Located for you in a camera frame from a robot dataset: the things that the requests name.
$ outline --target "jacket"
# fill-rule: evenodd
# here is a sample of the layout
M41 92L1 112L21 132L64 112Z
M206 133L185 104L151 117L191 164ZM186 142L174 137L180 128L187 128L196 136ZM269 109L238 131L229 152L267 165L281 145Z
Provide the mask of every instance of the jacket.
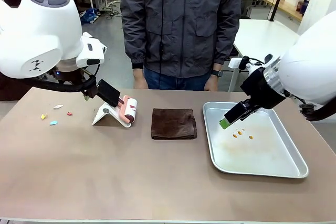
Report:
M163 26L161 30L163 3ZM188 78L223 64L239 28L241 0L121 0L126 54L132 63Z

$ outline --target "green object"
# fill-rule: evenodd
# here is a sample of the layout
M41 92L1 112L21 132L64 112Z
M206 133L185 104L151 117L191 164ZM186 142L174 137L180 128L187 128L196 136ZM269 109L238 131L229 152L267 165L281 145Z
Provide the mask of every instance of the green object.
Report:
M223 130L225 130L226 128L228 128L231 124L226 120L226 118L223 118L220 122L219 122L220 126L223 128Z

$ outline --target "tray rim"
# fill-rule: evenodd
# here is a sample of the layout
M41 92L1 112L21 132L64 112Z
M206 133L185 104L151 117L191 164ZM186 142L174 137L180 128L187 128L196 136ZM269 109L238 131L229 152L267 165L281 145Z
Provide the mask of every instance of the tray rim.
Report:
M254 175L254 176L266 176L266 177L278 177L278 178L295 178L295 179L303 179L303 178L306 178L308 175L309 175L309 168L308 168L308 165L306 163L306 161L303 159L301 153L299 152L298 148L296 147L295 143L293 142L292 138L290 137L290 135L288 134L286 128L284 127L284 125L282 124L280 118L278 117L278 114L276 113L276 111L274 109L270 109L274 112L275 116L277 117L277 119L279 120L281 126L283 127L283 129L285 130L286 134L289 136L290 138L290 141L293 145L293 147L295 148L296 152L299 154L299 157L301 159L301 161L303 162L304 166L306 167L307 171L305 174L301 175L301 176L274 176L274 175L268 175L268 174L256 174L256 173L242 173L242 172L230 172L230 171L227 171L221 167L219 167L217 165L217 163L215 162L215 159L214 159L214 155L213 155L213 151L212 151L212 146L211 146L211 142L210 142L210 137L209 137L209 130L208 130L208 125L207 125L207 120L206 120L206 117L205 117L205 107L207 106L207 104L209 103L229 103L229 104L237 104L237 102L206 102L203 104L203 108L202 108L202 111L203 111L203 117L204 117L204 124L205 124L205 131L206 131L206 136L207 136L207 139L208 139L208 146L209 146L209 152L210 152L210 157L211 157L211 161L213 163L213 165L218 169L220 170L221 172L223 173L228 173L228 174L241 174L241 175Z

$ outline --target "white pillar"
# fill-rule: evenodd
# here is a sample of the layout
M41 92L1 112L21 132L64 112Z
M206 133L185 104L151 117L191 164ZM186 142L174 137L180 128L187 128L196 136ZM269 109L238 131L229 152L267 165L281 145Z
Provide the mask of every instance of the white pillar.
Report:
M336 0L310 0L298 34L303 34L309 27L333 10L336 10Z

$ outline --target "person's hand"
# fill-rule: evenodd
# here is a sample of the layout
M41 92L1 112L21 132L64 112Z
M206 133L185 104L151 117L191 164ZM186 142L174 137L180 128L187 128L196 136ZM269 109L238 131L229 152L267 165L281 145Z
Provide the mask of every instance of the person's hand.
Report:
M204 91L218 91L218 77L213 74L210 75L209 79L205 83Z
M134 69L134 88L135 89L148 89L148 84L143 76L142 69Z

